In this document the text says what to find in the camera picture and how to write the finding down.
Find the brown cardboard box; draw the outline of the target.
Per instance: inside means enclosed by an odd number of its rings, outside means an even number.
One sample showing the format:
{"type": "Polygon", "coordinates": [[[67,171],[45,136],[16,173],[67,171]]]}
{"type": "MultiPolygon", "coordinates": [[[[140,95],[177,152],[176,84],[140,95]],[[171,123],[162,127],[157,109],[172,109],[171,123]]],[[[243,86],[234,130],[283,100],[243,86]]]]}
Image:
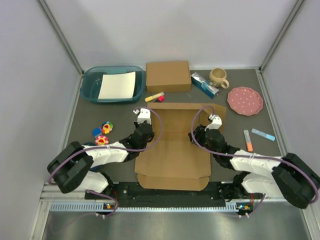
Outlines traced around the brown cardboard box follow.
{"type": "Polygon", "coordinates": [[[158,61],[146,64],[146,90],[149,93],[178,93],[191,90],[187,60],[158,61]]]}
{"type": "Polygon", "coordinates": [[[226,118],[226,107],[214,103],[148,103],[152,147],[139,154],[134,170],[145,189],[201,191],[209,183],[211,155],[192,144],[188,134],[199,124],[208,125],[211,113],[226,118]]]}

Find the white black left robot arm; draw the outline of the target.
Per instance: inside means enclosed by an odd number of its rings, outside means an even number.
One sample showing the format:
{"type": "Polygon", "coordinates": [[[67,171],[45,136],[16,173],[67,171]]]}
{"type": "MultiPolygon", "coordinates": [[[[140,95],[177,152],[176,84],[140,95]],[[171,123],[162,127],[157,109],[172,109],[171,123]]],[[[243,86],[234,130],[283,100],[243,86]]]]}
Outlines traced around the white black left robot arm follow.
{"type": "Polygon", "coordinates": [[[91,190],[102,198],[109,198],[114,191],[113,183],[105,173],[93,168],[110,163],[125,163],[137,158],[155,134],[150,119],[137,121],[135,130],[128,137],[105,146],[82,145],[71,142],[47,166],[55,184],[63,194],[74,190],[91,190]]]}

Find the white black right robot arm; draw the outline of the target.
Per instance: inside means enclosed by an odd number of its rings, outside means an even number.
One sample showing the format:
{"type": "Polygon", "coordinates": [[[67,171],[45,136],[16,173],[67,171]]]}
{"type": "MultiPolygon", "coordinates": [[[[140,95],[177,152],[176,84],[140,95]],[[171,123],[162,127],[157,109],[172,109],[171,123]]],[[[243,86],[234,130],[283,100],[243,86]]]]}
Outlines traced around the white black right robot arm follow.
{"type": "Polygon", "coordinates": [[[233,192],[239,198],[255,193],[283,197],[300,209],[319,199],[319,175],[295,153],[277,157],[250,153],[228,144],[218,129],[201,124],[188,136],[221,167],[240,173],[233,180],[233,192]]]}

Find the closed brown cardboard box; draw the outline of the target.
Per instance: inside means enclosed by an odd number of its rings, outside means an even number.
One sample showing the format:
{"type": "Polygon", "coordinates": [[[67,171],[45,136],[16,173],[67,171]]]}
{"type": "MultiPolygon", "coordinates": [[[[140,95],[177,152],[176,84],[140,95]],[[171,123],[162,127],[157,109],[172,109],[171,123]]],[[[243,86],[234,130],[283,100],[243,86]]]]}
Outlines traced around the closed brown cardboard box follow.
{"type": "Polygon", "coordinates": [[[187,60],[158,61],[146,64],[146,90],[149,93],[178,93],[191,90],[187,60]]]}

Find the green yellow plush flower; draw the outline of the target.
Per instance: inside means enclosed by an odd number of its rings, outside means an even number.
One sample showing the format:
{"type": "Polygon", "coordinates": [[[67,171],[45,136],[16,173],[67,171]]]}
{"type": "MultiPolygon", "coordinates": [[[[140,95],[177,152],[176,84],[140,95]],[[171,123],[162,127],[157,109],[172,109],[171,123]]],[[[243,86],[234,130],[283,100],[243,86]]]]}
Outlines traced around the green yellow plush flower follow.
{"type": "Polygon", "coordinates": [[[101,130],[102,134],[106,135],[106,134],[109,134],[113,130],[113,127],[114,126],[110,121],[106,121],[100,126],[100,130],[101,130]]]}

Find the orange grey marker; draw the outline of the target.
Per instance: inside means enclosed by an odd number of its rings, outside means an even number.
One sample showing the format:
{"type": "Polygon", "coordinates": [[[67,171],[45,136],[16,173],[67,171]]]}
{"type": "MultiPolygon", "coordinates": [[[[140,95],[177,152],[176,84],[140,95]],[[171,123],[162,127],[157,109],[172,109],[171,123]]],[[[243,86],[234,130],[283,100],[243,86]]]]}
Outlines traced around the orange grey marker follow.
{"type": "Polygon", "coordinates": [[[247,129],[245,129],[243,131],[243,134],[244,134],[244,138],[245,138],[245,143],[246,143],[246,148],[249,152],[253,152],[253,145],[252,145],[252,141],[251,141],[251,138],[250,138],[250,134],[249,134],[249,131],[247,129]]]}

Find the yellow highlighter pen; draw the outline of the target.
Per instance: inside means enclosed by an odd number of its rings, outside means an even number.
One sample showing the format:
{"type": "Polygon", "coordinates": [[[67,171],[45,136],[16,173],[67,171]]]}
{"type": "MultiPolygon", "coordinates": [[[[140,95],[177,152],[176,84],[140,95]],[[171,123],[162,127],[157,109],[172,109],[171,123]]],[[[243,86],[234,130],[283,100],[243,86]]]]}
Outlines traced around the yellow highlighter pen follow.
{"type": "Polygon", "coordinates": [[[150,102],[150,101],[152,101],[152,100],[157,100],[158,98],[163,97],[163,96],[164,96],[164,92],[159,92],[159,93],[157,93],[157,94],[154,94],[154,95],[151,95],[151,96],[146,97],[146,98],[144,99],[144,101],[145,101],[146,103],[148,103],[148,102],[150,102]]]}

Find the black pink highlighter pen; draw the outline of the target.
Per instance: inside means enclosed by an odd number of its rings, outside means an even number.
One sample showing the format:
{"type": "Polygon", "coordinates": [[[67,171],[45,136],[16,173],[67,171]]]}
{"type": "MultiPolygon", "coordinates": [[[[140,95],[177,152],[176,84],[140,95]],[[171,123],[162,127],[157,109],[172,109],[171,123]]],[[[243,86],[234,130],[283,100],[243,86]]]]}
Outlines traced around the black pink highlighter pen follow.
{"type": "Polygon", "coordinates": [[[164,96],[160,96],[158,97],[154,102],[155,103],[162,103],[164,101],[165,97],[164,96]]]}

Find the pink plush flower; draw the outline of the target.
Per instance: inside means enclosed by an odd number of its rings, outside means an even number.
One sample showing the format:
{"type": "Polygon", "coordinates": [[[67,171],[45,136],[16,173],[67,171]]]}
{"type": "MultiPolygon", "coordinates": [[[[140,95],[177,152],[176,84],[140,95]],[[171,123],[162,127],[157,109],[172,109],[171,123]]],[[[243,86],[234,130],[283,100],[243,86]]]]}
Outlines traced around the pink plush flower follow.
{"type": "Polygon", "coordinates": [[[105,135],[99,135],[95,139],[95,144],[97,146],[107,145],[109,143],[109,139],[105,135]]]}

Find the pink dotted plate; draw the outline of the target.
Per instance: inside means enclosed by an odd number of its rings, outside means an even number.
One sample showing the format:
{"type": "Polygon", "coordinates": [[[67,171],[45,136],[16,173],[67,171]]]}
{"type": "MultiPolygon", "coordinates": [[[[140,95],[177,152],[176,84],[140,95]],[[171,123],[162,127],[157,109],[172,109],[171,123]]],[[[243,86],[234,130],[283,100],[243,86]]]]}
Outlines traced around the pink dotted plate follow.
{"type": "Polygon", "coordinates": [[[233,88],[227,95],[227,103],[231,110],[239,115],[257,115],[264,106],[263,98],[260,94],[250,87],[233,88]]]}

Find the white paper sheet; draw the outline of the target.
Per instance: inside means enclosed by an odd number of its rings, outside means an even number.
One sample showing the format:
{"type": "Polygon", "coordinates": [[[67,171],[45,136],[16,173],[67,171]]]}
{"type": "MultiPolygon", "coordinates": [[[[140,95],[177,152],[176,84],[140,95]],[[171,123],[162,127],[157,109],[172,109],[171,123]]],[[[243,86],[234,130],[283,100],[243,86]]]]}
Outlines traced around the white paper sheet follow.
{"type": "Polygon", "coordinates": [[[98,100],[129,99],[134,95],[136,72],[104,74],[98,100]]]}

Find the blue toothbrush package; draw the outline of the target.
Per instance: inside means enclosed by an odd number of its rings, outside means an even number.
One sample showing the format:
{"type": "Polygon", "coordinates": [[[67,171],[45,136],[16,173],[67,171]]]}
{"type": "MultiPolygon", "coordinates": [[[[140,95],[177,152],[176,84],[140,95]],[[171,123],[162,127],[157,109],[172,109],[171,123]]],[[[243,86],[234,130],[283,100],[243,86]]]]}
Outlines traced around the blue toothbrush package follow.
{"type": "Polygon", "coordinates": [[[209,98],[213,99],[215,95],[219,92],[219,89],[210,85],[209,81],[199,75],[197,72],[194,72],[190,75],[191,83],[201,90],[209,98]]]}

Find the light blue marker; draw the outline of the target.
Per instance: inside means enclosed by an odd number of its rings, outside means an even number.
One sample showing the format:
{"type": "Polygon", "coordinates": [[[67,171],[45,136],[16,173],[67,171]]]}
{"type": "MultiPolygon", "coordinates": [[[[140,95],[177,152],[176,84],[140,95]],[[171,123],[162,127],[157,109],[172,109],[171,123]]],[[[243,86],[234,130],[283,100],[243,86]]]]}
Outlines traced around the light blue marker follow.
{"type": "Polygon", "coordinates": [[[252,132],[253,134],[257,135],[257,136],[263,137],[263,138],[265,138],[265,139],[267,139],[267,140],[270,140],[270,141],[273,141],[273,142],[276,140],[276,137],[275,137],[275,136],[270,135],[270,134],[268,134],[268,133],[265,133],[265,132],[263,132],[263,131],[257,130],[257,129],[255,129],[255,128],[252,128],[252,129],[251,129],[251,132],[252,132]]]}

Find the dark blue patterned pouch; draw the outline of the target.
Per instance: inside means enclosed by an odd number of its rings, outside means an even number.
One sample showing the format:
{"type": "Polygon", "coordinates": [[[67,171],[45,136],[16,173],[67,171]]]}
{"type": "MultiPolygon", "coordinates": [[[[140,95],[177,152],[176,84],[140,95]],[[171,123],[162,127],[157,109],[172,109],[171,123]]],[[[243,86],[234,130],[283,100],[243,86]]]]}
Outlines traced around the dark blue patterned pouch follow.
{"type": "Polygon", "coordinates": [[[96,144],[93,142],[85,142],[82,144],[83,146],[95,146],[96,144]]]}

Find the beige ceramic mug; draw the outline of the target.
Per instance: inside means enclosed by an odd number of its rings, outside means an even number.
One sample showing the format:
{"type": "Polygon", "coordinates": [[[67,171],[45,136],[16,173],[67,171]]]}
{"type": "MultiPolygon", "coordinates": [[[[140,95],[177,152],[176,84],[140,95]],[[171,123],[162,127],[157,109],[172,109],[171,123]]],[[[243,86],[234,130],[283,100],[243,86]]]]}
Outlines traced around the beige ceramic mug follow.
{"type": "Polygon", "coordinates": [[[230,86],[227,80],[227,72],[222,68],[215,68],[209,73],[209,81],[216,88],[228,89],[230,86]]]}

